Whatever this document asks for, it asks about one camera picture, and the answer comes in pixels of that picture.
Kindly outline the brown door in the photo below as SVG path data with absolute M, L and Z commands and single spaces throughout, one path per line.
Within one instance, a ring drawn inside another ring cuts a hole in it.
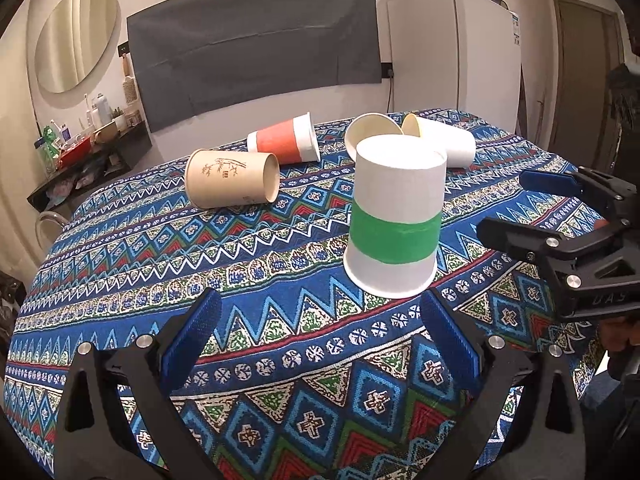
M 624 62 L 616 13 L 578 0 L 553 0 L 559 75 L 549 148 L 576 166 L 608 171 L 617 127 L 608 74 Z

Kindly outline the white bottle on shelf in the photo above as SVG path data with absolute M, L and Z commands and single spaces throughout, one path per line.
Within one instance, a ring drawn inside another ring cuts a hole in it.
M 105 126 L 113 120 L 112 109 L 108 104 L 106 96 L 103 93 L 99 93 L 94 100 L 94 105 L 98 111 L 98 116 L 102 126 Z

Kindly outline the oval wall mirror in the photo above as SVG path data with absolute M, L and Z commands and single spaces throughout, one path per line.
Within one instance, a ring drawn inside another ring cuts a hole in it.
M 38 84 L 60 94 L 83 82 L 114 34 L 117 0 L 61 0 L 42 26 L 35 50 Z

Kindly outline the red container on shelf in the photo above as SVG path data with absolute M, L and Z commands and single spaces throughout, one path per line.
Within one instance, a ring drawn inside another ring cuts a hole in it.
M 85 159 L 92 151 L 91 136 L 77 138 L 69 148 L 63 148 L 58 158 L 58 169 L 73 166 Z

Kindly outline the red striped paper cup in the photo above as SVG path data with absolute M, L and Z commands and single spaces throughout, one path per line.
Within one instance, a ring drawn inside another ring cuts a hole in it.
M 316 130 L 309 112 L 249 133 L 246 146 L 249 152 L 272 153 L 280 165 L 320 160 Z

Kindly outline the metal chair back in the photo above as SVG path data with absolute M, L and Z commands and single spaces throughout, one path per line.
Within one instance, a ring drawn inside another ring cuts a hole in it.
M 63 229 L 70 222 L 55 211 L 40 212 L 35 222 L 35 236 L 42 252 L 47 255 Z

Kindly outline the white refrigerator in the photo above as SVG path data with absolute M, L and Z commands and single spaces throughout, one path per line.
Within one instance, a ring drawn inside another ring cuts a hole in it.
M 451 108 L 516 129 L 518 14 L 490 0 L 387 0 L 386 6 L 398 110 Z

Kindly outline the black wall socket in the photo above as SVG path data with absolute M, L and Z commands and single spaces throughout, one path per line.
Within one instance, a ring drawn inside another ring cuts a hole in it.
M 381 64 L 381 77 L 383 79 L 393 79 L 394 78 L 394 68 L 391 62 L 383 62 Z

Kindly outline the plain white paper cup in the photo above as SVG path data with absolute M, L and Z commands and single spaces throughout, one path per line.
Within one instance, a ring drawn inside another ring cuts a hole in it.
M 402 134 L 393 118 L 380 113 L 366 113 L 356 117 L 347 127 L 344 143 L 349 158 L 356 162 L 357 145 L 364 139 L 381 134 Z

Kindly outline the green striped white paper cup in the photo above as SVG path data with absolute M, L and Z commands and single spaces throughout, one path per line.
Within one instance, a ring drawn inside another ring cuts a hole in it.
M 358 143 L 344 269 L 365 292 L 400 299 L 430 286 L 446 169 L 446 153 L 415 136 Z

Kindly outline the black wall shelf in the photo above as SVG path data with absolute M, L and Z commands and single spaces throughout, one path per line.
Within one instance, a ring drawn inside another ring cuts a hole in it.
M 76 162 L 55 171 L 29 194 L 27 201 L 38 212 L 58 209 L 133 170 L 151 148 L 148 128 L 142 122 L 107 144 L 93 145 Z

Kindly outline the yellow rimmed white paper cup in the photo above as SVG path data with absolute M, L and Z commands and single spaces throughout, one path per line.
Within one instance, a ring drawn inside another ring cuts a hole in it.
M 472 133 L 416 114 L 408 114 L 401 124 L 402 132 L 436 145 L 447 156 L 448 168 L 470 168 L 476 154 Z

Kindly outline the brown kraft paper cup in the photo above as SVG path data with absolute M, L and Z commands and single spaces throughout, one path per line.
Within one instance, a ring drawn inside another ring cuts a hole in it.
M 201 209 L 273 203 L 280 165 L 271 153 L 197 150 L 186 163 L 184 187 Z

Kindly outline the blue patterned tablecloth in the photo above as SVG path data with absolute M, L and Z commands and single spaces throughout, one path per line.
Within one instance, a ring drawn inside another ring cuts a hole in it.
M 559 323 L 530 263 L 490 252 L 485 216 L 591 231 L 576 198 L 524 191 L 525 169 L 570 162 L 456 110 L 419 115 L 472 132 L 470 170 L 448 171 L 433 290 L 523 349 L 565 353 L 578 396 L 602 358 L 596 328 Z M 419 301 L 381 299 L 345 274 L 354 162 L 350 119 L 316 125 L 321 162 L 281 170 L 267 206 L 200 211 L 183 175 L 189 156 L 115 181 L 77 206 L 36 273 L 9 348 L 4 410 L 53 474 L 55 423 L 80 344 L 128 346 L 156 334 L 211 287 L 220 319 L 172 394 L 205 453 L 229 479 L 410 479 L 463 408 L 420 320 Z

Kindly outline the dark grey covered television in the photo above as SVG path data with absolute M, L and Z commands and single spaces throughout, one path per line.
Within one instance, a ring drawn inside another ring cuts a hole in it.
M 166 0 L 127 20 L 152 131 L 266 96 L 382 80 L 376 0 Z

